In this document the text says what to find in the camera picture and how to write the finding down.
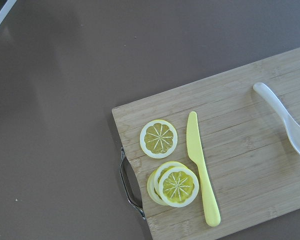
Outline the white plastic spoon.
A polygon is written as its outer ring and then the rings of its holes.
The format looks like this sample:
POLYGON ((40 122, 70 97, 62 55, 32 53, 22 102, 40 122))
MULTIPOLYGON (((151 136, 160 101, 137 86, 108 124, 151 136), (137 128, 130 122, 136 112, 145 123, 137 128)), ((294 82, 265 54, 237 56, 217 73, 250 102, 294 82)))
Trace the white plastic spoon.
POLYGON ((300 125, 294 120, 279 98, 266 84, 257 82, 253 85, 253 90, 277 113, 284 125, 290 144, 300 155, 300 125))

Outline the single lemon slice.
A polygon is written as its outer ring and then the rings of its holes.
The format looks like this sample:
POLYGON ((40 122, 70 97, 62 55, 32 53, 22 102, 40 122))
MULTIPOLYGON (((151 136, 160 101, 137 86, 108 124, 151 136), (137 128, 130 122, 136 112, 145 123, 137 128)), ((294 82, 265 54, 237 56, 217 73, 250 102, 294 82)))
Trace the single lemon slice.
POLYGON ((177 147, 178 134, 175 127, 166 120, 155 119, 141 130, 139 143, 142 151, 154 159, 163 159, 177 147))

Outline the yellow plastic knife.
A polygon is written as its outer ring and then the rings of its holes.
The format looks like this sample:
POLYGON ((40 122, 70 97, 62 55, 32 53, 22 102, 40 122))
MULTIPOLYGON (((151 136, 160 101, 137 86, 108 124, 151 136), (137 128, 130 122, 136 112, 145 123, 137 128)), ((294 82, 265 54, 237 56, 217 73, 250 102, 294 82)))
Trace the yellow plastic knife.
POLYGON ((188 115, 186 147, 188 157, 196 164, 199 173, 205 221, 208 226, 216 227, 221 223, 221 215, 207 171, 199 131, 198 116, 195 111, 191 111, 188 115))

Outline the lower stacked lemon slice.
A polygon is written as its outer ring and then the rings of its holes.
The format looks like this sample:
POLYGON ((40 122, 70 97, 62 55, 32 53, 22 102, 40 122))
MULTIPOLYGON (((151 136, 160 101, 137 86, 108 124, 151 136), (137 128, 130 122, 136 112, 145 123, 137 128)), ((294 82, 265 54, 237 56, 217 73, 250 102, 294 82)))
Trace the lower stacked lemon slice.
POLYGON ((147 180, 147 192, 148 195, 150 196, 150 198, 157 204, 162 205, 162 206, 167 206, 168 204, 166 204, 161 196, 159 195, 157 189, 159 186, 159 181, 160 178, 162 177, 162 175, 169 169, 173 168, 173 167, 182 167, 182 168, 186 168, 187 167, 178 162, 178 161, 168 161, 165 162, 163 164, 161 164, 156 170, 154 170, 148 180, 147 180))

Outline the stacked lemon slice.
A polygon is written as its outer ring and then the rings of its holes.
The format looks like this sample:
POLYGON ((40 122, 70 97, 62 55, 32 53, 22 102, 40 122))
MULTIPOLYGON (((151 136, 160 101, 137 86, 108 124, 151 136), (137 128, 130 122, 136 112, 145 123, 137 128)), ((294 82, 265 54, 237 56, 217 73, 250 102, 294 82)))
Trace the stacked lemon slice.
POLYGON ((185 167, 172 167, 159 180, 158 193, 171 207, 182 208, 191 204, 199 193, 195 173, 185 167))
POLYGON ((163 164, 161 164, 156 170, 154 170, 148 180, 147 180, 147 192, 148 195, 150 196, 150 198, 157 204, 162 205, 162 206, 167 206, 168 204, 166 204, 161 196, 159 195, 157 189, 159 186, 159 181, 160 178, 162 177, 162 175, 169 169, 173 168, 173 167, 182 167, 182 168, 186 168, 187 167, 178 162, 178 161, 168 161, 165 162, 163 164))

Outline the top stacked lemon slice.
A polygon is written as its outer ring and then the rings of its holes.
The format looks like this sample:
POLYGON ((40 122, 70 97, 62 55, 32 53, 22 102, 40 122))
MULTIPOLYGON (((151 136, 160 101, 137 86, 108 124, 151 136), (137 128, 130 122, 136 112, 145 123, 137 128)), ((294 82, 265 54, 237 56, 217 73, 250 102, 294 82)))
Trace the top stacked lemon slice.
POLYGON ((172 167, 159 180, 158 193, 171 207, 182 208, 191 204, 199 193, 195 173, 185 167, 172 167))

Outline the bamboo cutting board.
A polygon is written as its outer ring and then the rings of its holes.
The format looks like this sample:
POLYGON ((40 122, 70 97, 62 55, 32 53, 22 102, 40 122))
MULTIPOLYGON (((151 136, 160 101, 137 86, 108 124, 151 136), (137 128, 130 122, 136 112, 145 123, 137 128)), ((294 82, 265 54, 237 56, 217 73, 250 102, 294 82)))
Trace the bamboo cutting board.
POLYGON ((300 124, 300 48, 164 91, 112 110, 126 157, 140 187, 154 240, 215 240, 300 209, 300 155, 285 128, 254 90, 265 83, 300 124), (208 175, 221 222, 207 225, 201 196, 188 206, 159 205, 147 193, 149 175, 165 162, 145 155, 140 133, 166 120, 177 130, 167 157, 196 172, 187 153, 186 126, 196 112, 208 175))

